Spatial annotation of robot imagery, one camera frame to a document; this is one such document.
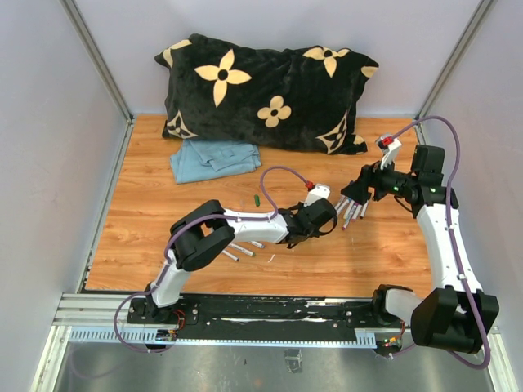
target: wooden floor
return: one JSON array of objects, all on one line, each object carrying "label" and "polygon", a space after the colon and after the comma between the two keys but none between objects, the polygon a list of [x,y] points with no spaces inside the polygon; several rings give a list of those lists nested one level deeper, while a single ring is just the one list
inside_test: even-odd
[{"label": "wooden floor", "polygon": [[[328,156],[260,148],[263,166],[254,173],[176,185],[169,156],[181,142],[161,138],[164,120],[161,116],[137,119],[87,289],[144,289],[163,264],[171,224],[210,198],[238,211],[270,211],[262,196],[260,207],[255,207],[253,200],[254,194],[262,194],[259,176],[269,166],[287,165],[313,182],[329,185],[330,200],[336,203],[340,189],[359,175],[361,166],[381,157],[374,140],[410,121],[359,118],[356,132],[368,142],[366,154]],[[414,131],[402,136],[401,141],[404,147],[396,167],[408,171],[416,144]],[[302,182],[286,171],[273,171],[266,185],[280,207],[290,207],[306,196]],[[365,219],[347,231],[338,227],[328,236],[310,239],[293,250],[268,244],[256,252],[255,257],[241,256],[240,262],[220,255],[210,266],[192,274],[185,291],[372,296],[380,283],[411,287],[422,296],[431,290],[431,270],[421,230],[392,197],[371,203]]]}]

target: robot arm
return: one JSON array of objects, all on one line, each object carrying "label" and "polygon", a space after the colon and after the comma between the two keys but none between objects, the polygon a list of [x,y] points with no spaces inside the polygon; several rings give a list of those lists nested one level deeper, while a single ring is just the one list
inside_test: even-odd
[{"label": "robot arm", "polygon": [[446,220],[446,188],[441,186],[445,151],[439,147],[418,145],[409,173],[395,171],[394,158],[401,143],[383,136],[377,140],[384,156],[373,165],[364,166],[360,177],[342,190],[342,194],[360,205],[388,194],[404,198],[412,207],[427,243],[431,262],[432,293],[418,298],[405,287],[381,285],[373,295],[373,312],[383,325],[397,319],[410,325],[414,343],[429,347],[474,354],[482,341],[471,311],[463,279],[466,277],[472,296],[488,332],[499,307],[495,296],[483,293],[468,262],[458,221],[458,200],[451,192],[451,218],[454,236],[465,274],[458,272]]},{"label": "robot arm", "polygon": [[289,209],[280,208],[274,217],[273,212],[235,212],[223,209],[217,200],[206,202],[175,223],[171,235],[204,216],[222,214],[226,219],[206,220],[205,225],[212,231],[207,236],[203,234],[202,225],[196,225],[175,241],[168,251],[173,261],[171,267],[162,279],[160,272],[150,284],[154,287],[161,281],[150,296],[151,307],[165,308],[177,303],[190,274],[210,264],[233,241],[285,243],[291,248],[310,237],[325,235],[320,232],[323,225],[330,220],[336,225],[336,210],[328,201],[329,194],[328,186],[316,185],[304,203]]}]

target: folded cloth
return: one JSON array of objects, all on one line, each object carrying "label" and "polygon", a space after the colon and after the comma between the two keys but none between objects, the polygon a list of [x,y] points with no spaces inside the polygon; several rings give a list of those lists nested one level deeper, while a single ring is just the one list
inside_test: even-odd
[{"label": "folded cloth", "polygon": [[258,147],[239,141],[185,139],[171,155],[177,184],[250,173],[261,164]]}]

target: black pillow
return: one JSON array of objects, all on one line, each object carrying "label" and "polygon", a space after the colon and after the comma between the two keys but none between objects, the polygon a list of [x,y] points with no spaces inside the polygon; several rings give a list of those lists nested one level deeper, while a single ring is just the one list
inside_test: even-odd
[{"label": "black pillow", "polygon": [[356,101],[378,63],[349,49],[273,51],[192,34],[154,58],[169,68],[163,137],[298,151],[367,151]]}]

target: flower pattern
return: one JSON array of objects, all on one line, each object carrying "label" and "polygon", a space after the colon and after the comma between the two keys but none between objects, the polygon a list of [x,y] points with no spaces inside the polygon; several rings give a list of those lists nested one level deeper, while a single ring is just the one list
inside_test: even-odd
[{"label": "flower pattern", "polygon": [[327,47],[313,47],[303,53],[305,57],[309,57],[314,60],[321,60],[324,62],[325,70],[330,77],[336,72],[336,57],[343,57],[349,52],[348,49],[341,49],[340,51],[333,51]]},{"label": "flower pattern", "polygon": [[369,79],[371,79],[377,70],[378,67],[361,67],[361,73]]},{"label": "flower pattern", "polygon": [[274,128],[278,126],[280,120],[286,120],[291,115],[290,106],[284,106],[282,96],[273,96],[268,108],[258,110],[258,118],[265,120],[265,126]]},{"label": "flower pattern", "polygon": [[163,58],[165,61],[167,61],[167,64],[169,64],[169,67],[172,68],[173,60],[172,60],[172,50],[180,49],[181,47],[186,47],[187,45],[190,45],[192,42],[188,39],[184,39],[183,41],[180,41],[179,43],[175,43],[171,47],[168,47],[166,50],[163,51]]},{"label": "flower pattern", "polygon": [[196,73],[209,82],[214,82],[212,95],[216,107],[223,101],[227,93],[227,83],[241,84],[251,80],[251,76],[239,69],[231,69],[235,62],[235,53],[230,49],[220,60],[220,65],[203,65],[194,69]]},{"label": "flower pattern", "polygon": [[[334,127],[332,131],[329,131],[323,135],[317,136],[316,139],[321,140],[327,147],[327,154],[332,154],[334,151],[339,149],[343,145],[346,137],[346,112],[343,114],[342,121]],[[353,143],[360,145],[365,140],[360,135],[356,135]]]},{"label": "flower pattern", "polygon": [[180,110],[174,118],[167,123],[167,132],[171,135],[178,136],[182,139],[189,139],[197,136],[195,133],[189,131],[183,122]]}]

